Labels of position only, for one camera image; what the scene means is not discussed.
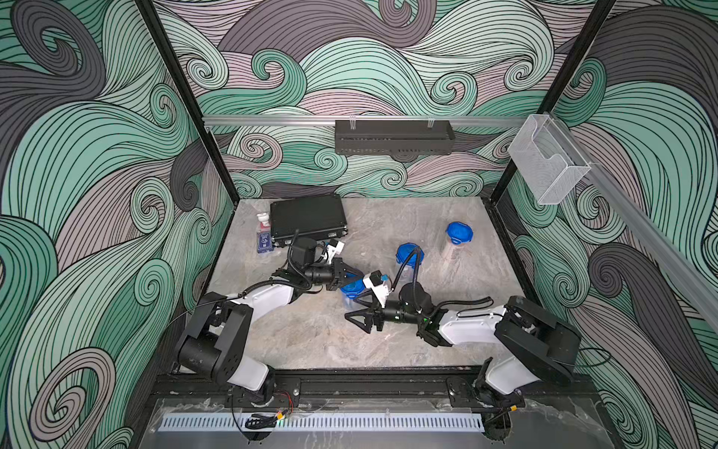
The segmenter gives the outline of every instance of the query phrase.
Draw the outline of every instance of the aluminum rail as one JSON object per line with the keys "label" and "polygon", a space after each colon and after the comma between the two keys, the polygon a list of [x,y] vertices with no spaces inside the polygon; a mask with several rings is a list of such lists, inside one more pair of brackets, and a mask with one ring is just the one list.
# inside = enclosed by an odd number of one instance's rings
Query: aluminum rail
{"label": "aluminum rail", "polygon": [[209,115],[205,126],[334,126],[337,120],[448,120],[452,126],[520,128],[528,116],[296,116],[291,114]]}

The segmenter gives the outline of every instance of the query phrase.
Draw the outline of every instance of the black box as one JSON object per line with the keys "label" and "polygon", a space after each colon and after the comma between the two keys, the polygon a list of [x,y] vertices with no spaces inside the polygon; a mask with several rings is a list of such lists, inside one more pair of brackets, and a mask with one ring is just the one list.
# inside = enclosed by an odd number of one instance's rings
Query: black box
{"label": "black box", "polygon": [[339,195],[321,195],[275,201],[269,205],[271,240],[274,246],[292,242],[294,231],[314,240],[328,240],[347,235],[347,216]]}

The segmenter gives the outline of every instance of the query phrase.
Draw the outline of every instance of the blue cap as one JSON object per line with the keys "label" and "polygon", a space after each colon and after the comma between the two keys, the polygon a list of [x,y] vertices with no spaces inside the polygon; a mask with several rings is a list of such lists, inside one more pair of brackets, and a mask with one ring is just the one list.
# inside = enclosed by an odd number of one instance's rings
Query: blue cap
{"label": "blue cap", "polygon": [[[397,264],[403,264],[403,262],[406,260],[407,257],[409,257],[409,254],[416,248],[415,244],[403,244],[396,250],[396,263]],[[424,252],[422,251],[419,255],[419,265],[424,260]],[[416,257],[412,257],[409,263],[411,268],[414,268],[414,265],[416,264]]]}
{"label": "blue cap", "polygon": [[[347,277],[357,277],[354,274],[348,274]],[[352,282],[351,284],[347,284],[344,287],[341,287],[340,290],[344,292],[345,295],[347,295],[348,298],[353,299],[357,297],[361,292],[364,291],[364,279],[359,278],[359,280],[356,280]]]}
{"label": "blue cap", "polygon": [[454,245],[466,243],[474,238],[474,231],[471,230],[471,226],[460,221],[450,223],[447,228],[447,234],[449,234],[449,238]]}

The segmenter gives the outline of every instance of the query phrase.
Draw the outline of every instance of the small bottle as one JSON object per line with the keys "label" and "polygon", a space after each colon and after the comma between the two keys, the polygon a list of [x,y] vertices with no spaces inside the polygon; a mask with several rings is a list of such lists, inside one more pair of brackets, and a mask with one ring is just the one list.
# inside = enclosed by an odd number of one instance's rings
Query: small bottle
{"label": "small bottle", "polygon": [[447,241],[442,250],[442,258],[445,261],[455,261],[459,257],[461,248],[465,247],[474,238],[474,231],[471,226],[460,221],[454,221],[447,227]]}
{"label": "small bottle", "polygon": [[257,233],[257,254],[274,251],[274,245],[271,244],[269,214],[267,212],[258,213],[257,220],[259,220],[259,232]]}

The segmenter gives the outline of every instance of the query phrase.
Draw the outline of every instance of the swirly wave wallpaper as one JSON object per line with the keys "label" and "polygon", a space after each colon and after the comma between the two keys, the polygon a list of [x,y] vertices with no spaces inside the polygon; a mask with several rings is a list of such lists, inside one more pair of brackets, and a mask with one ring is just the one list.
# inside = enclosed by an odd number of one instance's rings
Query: swirly wave wallpaper
{"label": "swirly wave wallpaper", "polygon": [[[718,4],[610,17],[556,113],[625,194],[718,287]],[[715,448],[718,336],[593,185],[500,202],[544,306],[613,360],[592,376],[629,448]],[[583,364],[602,355],[584,353]]]}
{"label": "swirly wave wallpaper", "polygon": [[0,3],[3,448],[138,437],[233,209],[168,80],[133,0]]}
{"label": "swirly wave wallpaper", "polygon": [[[654,3],[622,1],[617,10]],[[593,1],[156,0],[204,114],[526,116]],[[487,195],[516,130],[450,156],[339,156],[334,131],[213,129],[240,196]]]}

